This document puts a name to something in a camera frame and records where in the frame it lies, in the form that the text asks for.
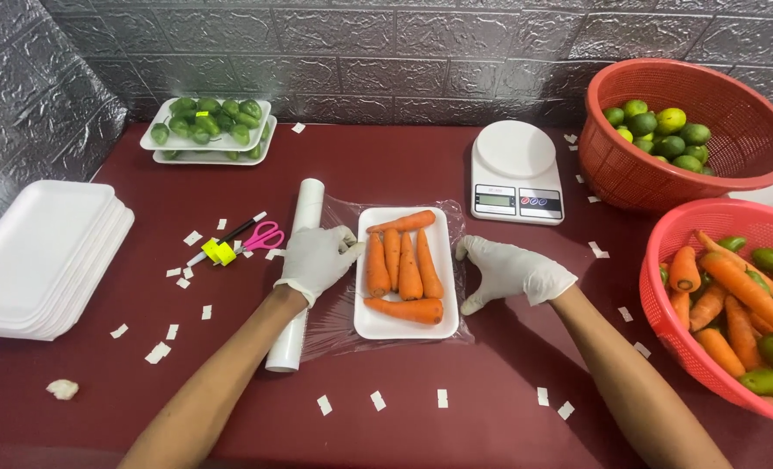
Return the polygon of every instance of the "forearm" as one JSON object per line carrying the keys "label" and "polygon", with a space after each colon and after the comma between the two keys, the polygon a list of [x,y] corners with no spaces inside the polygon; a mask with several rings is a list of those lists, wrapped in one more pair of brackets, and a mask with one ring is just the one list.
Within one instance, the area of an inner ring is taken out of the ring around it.
{"label": "forearm", "polygon": [[287,285],[275,288],[138,436],[119,469],[193,468],[203,461],[262,358],[306,306]]}
{"label": "forearm", "polygon": [[654,468],[730,468],[672,387],[573,285],[552,307],[569,331],[612,416]]}

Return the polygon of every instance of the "cotton ball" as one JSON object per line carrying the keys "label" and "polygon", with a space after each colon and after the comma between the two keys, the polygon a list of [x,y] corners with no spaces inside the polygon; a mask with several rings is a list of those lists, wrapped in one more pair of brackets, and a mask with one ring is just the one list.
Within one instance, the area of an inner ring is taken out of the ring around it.
{"label": "cotton ball", "polygon": [[74,381],[56,380],[45,389],[59,400],[70,400],[79,391],[79,385]]}

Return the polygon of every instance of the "white latex glove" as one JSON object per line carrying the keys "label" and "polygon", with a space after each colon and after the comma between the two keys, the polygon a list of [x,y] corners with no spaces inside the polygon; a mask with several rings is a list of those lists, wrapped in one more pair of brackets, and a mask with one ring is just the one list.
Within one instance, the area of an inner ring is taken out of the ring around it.
{"label": "white latex glove", "polygon": [[482,283],[462,305],[467,316],[488,301],[525,293],[531,306],[554,300],[572,286],[578,277],[543,254],[526,251],[513,244],[465,236],[456,246],[456,260],[470,259],[482,272]]}
{"label": "white latex glove", "polygon": [[367,244],[358,243],[346,226],[301,229],[288,240],[282,278],[274,286],[288,284],[313,308],[317,298],[339,281],[366,250]]}

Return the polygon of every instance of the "scissors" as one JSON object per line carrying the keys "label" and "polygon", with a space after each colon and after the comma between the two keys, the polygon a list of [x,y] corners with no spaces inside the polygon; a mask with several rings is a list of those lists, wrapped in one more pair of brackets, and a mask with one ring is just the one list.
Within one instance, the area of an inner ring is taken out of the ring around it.
{"label": "scissors", "polygon": [[[263,226],[270,226],[270,229],[261,231]],[[253,230],[253,236],[249,240],[246,240],[236,248],[233,252],[235,254],[241,254],[243,252],[249,252],[253,250],[272,250],[279,247],[282,241],[285,240],[285,233],[282,233],[280,226],[275,221],[263,221],[256,226]]]}

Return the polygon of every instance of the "red plastic basket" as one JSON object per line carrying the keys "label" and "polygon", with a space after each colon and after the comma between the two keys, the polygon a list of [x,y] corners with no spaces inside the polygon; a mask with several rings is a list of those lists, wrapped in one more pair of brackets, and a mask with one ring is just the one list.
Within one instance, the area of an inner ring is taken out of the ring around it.
{"label": "red plastic basket", "polygon": [[715,240],[730,235],[745,236],[748,242],[740,254],[751,261],[748,253],[753,249],[773,247],[773,208],[732,198],[696,200],[674,208],[652,229],[638,282],[644,314],[656,336],[679,364],[729,402],[773,420],[773,406],[740,385],[711,360],[694,337],[684,330],[667,299],[658,264],[671,261],[685,244],[702,254],[704,248],[694,238],[694,229],[702,229]]}
{"label": "red plastic basket", "polygon": [[[663,163],[622,138],[601,110],[631,99],[657,112],[680,108],[688,121],[707,125],[708,164],[720,177]],[[664,213],[698,198],[773,185],[773,105],[726,75],[677,60],[625,60],[595,75],[586,104],[581,171],[604,202]]]}

